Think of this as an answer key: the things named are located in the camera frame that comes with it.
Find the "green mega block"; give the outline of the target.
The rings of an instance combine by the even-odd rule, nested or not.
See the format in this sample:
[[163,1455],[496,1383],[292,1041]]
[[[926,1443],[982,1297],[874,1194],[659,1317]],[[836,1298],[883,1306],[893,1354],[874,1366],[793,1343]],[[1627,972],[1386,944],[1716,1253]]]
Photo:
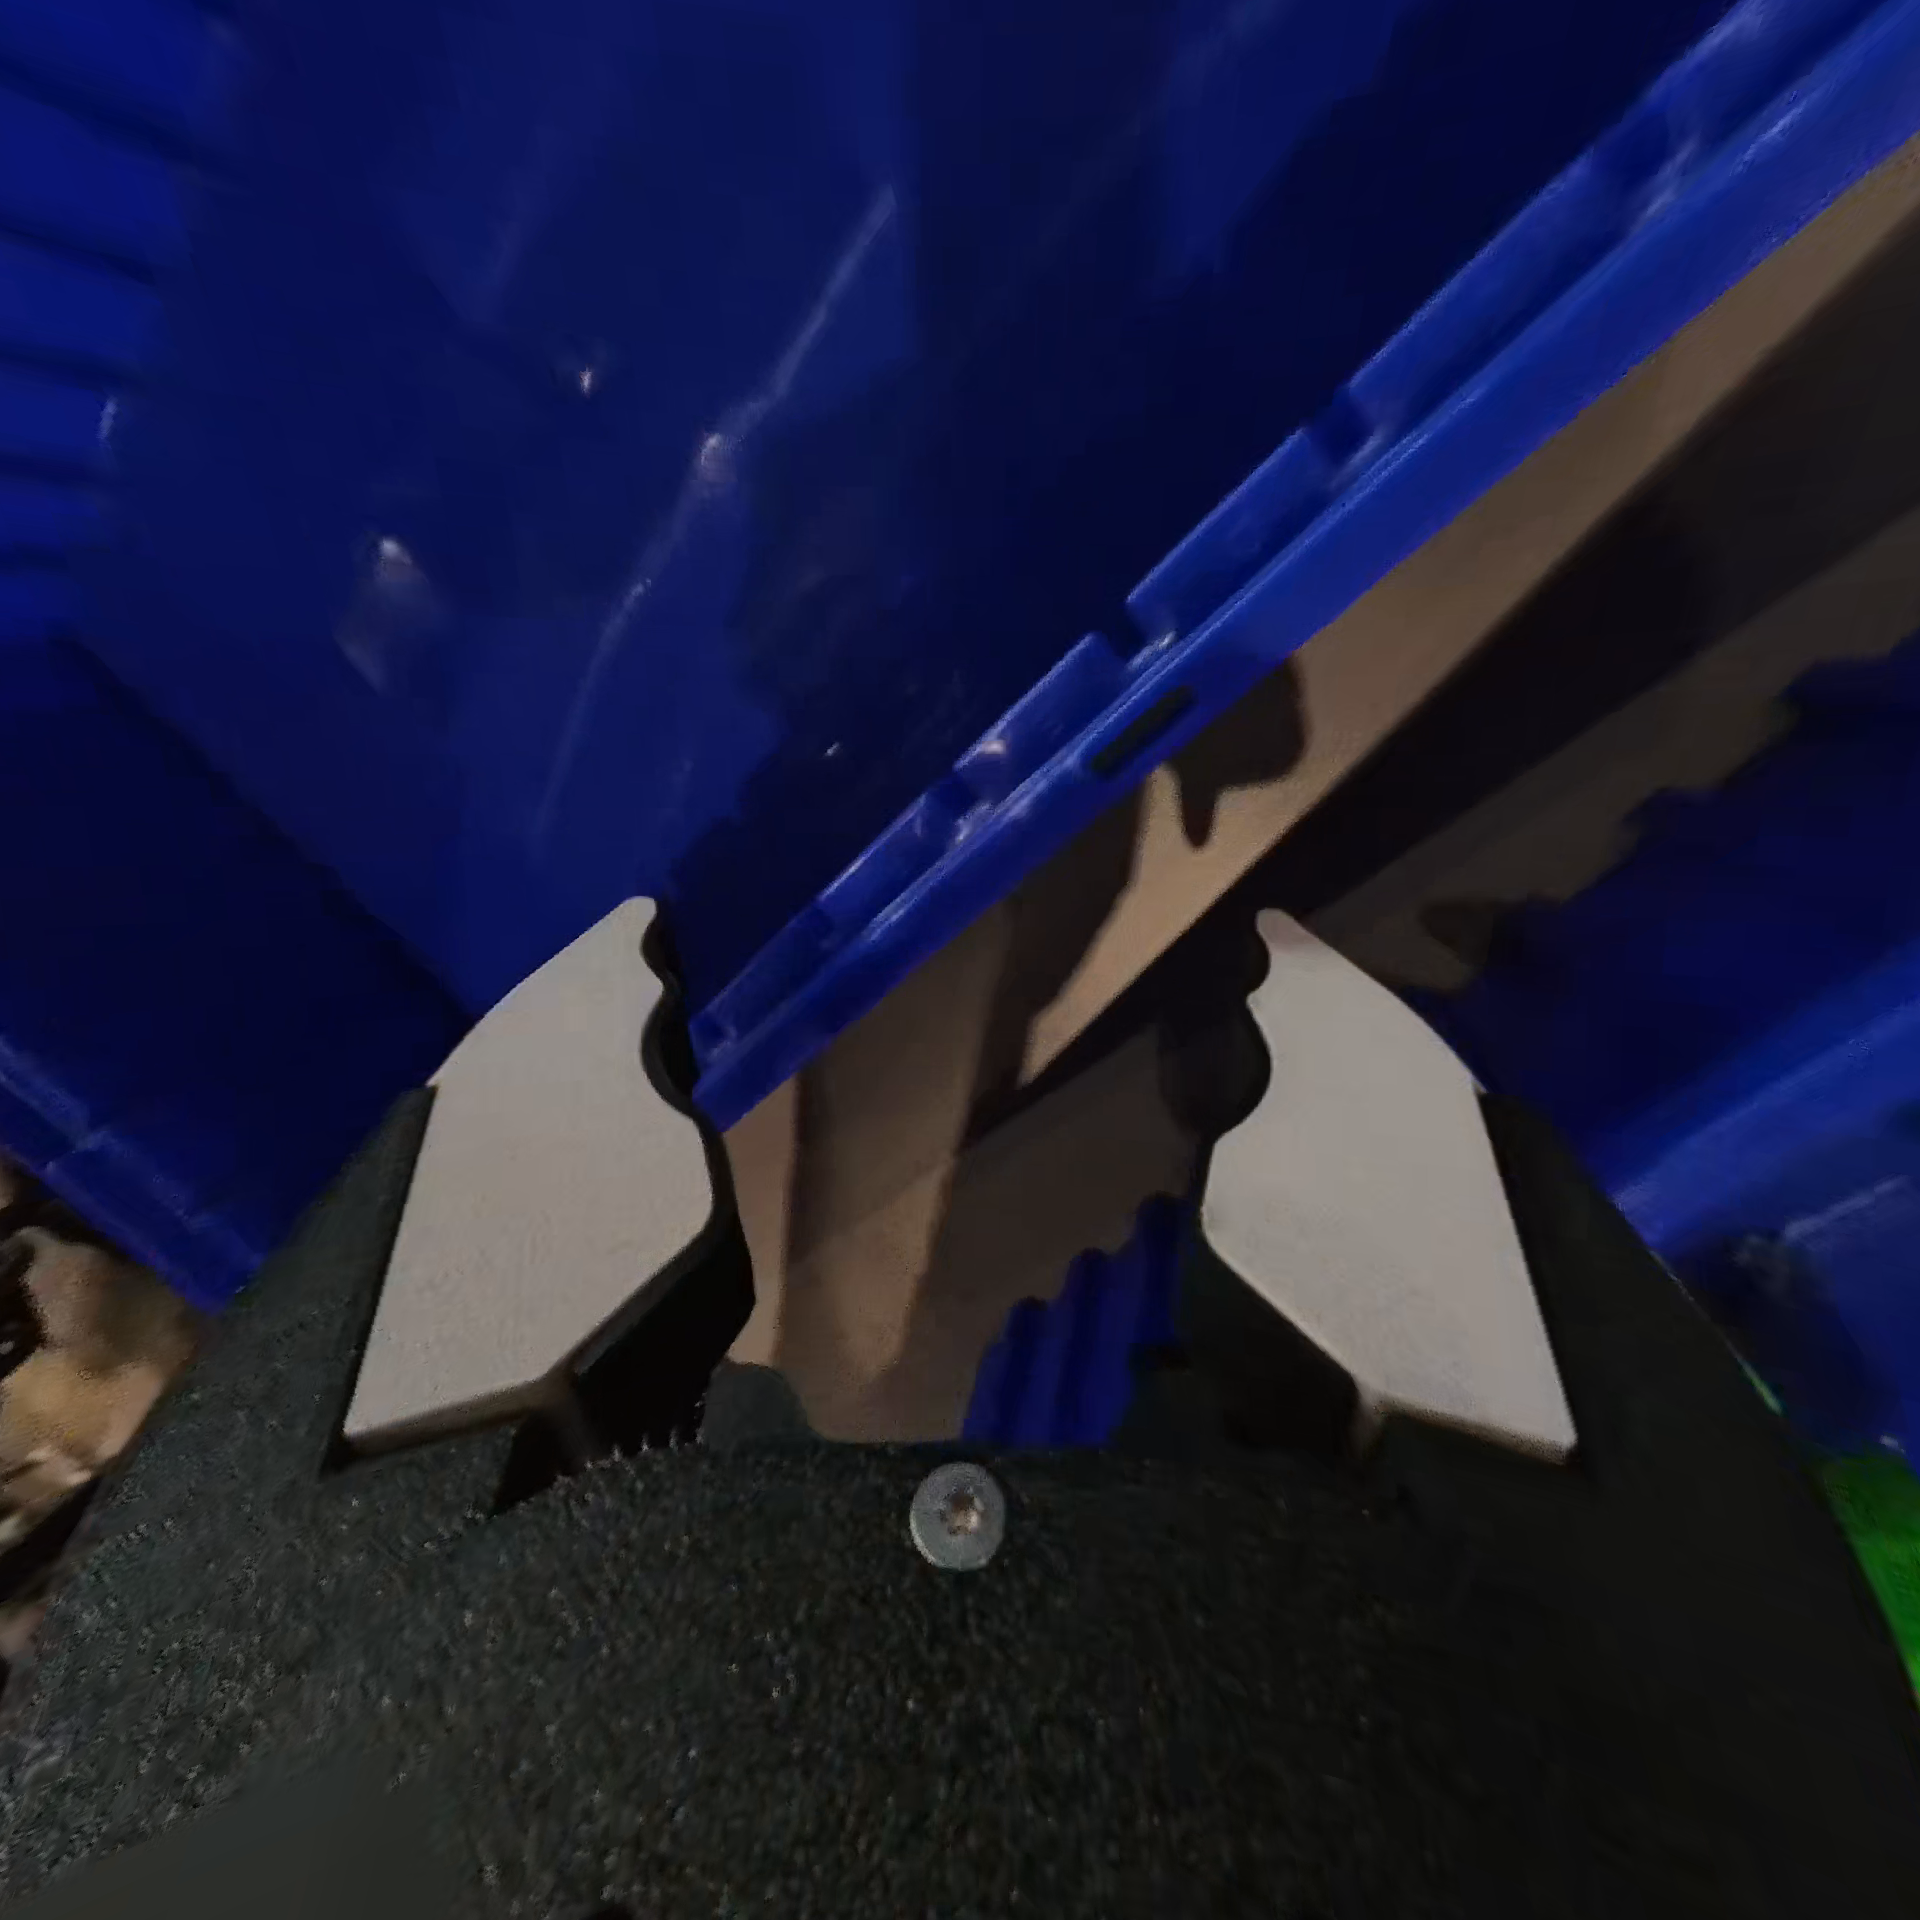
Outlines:
[[1904,1407],[1847,1346],[1747,1343],[1741,1368],[1812,1476],[1918,1690],[1918,1482]]

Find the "blue bin with blocks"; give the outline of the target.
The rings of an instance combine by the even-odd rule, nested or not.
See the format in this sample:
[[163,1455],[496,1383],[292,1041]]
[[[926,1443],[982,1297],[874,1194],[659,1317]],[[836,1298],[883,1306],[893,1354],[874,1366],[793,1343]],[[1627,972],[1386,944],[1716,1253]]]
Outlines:
[[[1491,1140],[1501,1094],[1549,1120],[1739,1360],[1852,1349],[1914,1455],[1916,638],[1812,667],[1786,704],[1786,732],[1718,784],[1654,792],[1570,902],[1494,908],[1466,987],[1367,976],[1472,1072]],[[1352,1383],[1197,1232],[1211,1151],[1268,1081],[1245,1006],[1222,1041],[1192,1199],[1147,1203],[1120,1255],[1011,1310],[967,1441],[1108,1445],[1171,1359],[1233,1437],[1361,1445]]]

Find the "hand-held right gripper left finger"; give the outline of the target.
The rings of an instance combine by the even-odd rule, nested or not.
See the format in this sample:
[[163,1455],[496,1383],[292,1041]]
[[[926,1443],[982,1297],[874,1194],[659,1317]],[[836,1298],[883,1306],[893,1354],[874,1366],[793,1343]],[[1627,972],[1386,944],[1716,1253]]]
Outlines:
[[339,1437],[505,1427],[534,1477],[684,1443],[752,1306],[666,920],[629,898],[426,1081]]

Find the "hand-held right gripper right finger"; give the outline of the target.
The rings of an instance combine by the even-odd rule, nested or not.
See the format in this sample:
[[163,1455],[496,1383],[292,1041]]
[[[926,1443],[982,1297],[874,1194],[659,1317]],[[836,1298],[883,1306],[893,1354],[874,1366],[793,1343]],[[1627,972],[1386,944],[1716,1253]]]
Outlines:
[[1462,1059],[1281,912],[1245,999],[1268,1059],[1211,1151],[1206,1248],[1354,1387],[1370,1443],[1409,1417],[1552,1466],[1577,1427]]

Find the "blue plastic bin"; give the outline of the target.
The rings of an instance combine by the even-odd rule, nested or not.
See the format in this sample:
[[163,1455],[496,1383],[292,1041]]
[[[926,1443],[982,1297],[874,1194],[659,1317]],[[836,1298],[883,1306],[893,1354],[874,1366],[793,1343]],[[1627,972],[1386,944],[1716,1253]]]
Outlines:
[[4,4],[4,1151],[216,1306],[629,896],[720,1125],[1916,137],[1916,4]]

